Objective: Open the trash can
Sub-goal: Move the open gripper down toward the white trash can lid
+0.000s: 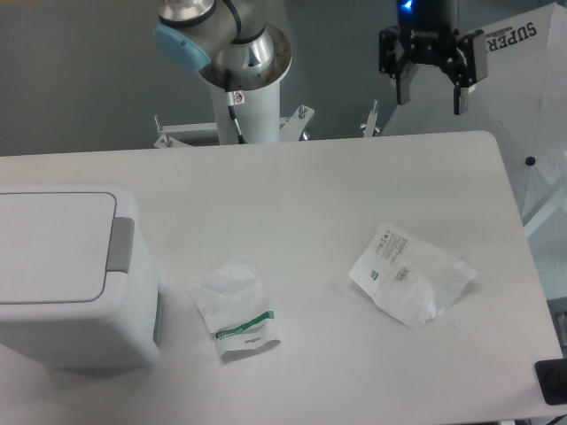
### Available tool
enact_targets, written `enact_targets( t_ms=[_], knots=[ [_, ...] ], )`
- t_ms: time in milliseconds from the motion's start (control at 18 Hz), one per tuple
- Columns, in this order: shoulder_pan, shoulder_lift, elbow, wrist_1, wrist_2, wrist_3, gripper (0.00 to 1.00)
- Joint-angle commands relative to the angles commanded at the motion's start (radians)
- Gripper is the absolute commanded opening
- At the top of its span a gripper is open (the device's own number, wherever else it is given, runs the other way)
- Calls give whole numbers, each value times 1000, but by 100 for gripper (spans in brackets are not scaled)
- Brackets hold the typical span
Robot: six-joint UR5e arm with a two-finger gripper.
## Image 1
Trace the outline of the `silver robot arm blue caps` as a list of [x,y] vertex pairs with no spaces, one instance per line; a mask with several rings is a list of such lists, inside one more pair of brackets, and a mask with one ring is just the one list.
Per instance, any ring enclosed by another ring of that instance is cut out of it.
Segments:
[[[453,112],[466,111],[468,94],[488,75],[485,33],[460,34],[455,1],[398,1],[397,22],[379,33],[379,71],[391,79],[398,104],[410,99],[417,66],[435,66],[454,86]],[[263,1],[160,1],[153,36],[174,63],[226,91],[263,88],[275,80],[274,28]]]

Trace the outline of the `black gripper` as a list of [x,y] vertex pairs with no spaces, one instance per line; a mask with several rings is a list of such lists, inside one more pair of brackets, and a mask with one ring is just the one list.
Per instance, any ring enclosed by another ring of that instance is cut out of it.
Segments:
[[447,76],[454,84],[454,114],[464,114],[469,94],[488,75],[485,32],[457,34],[456,1],[397,1],[396,12],[398,26],[380,31],[378,56],[379,70],[393,82],[397,103],[410,100],[416,64],[439,66],[446,61]]

